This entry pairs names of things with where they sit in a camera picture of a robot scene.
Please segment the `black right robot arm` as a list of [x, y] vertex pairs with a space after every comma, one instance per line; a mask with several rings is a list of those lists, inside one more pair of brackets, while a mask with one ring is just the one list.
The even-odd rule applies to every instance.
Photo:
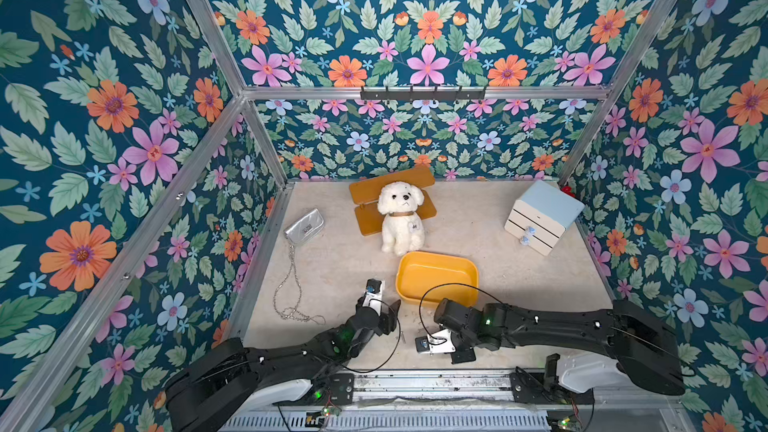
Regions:
[[615, 301], [587, 312], [529, 310], [488, 303], [478, 310], [444, 299], [434, 321], [469, 348], [497, 351], [523, 346], [570, 348], [614, 359], [636, 386], [657, 394], [685, 392], [674, 330], [639, 306]]

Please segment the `yellow plastic storage box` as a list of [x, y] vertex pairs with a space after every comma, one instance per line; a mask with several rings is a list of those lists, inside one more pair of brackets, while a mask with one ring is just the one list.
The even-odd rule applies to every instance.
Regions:
[[477, 266], [469, 259], [425, 251], [409, 252], [401, 258], [396, 290], [409, 303], [436, 307], [444, 298], [465, 307], [474, 306], [479, 285]]

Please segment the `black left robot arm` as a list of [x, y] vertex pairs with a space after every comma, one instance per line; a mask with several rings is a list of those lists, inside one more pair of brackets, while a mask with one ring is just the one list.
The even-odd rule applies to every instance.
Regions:
[[166, 383], [173, 429], [216, 431], [258, 395], [269, 396], [269, 404], [288, 401], [277, 392], [281, 385], [312, 385], [345, 368], [373, 336], [397, 333], [401, 304], [366, 295], [345, 323], [298, 345], [259, 349], [238, 337], [225, 340]]

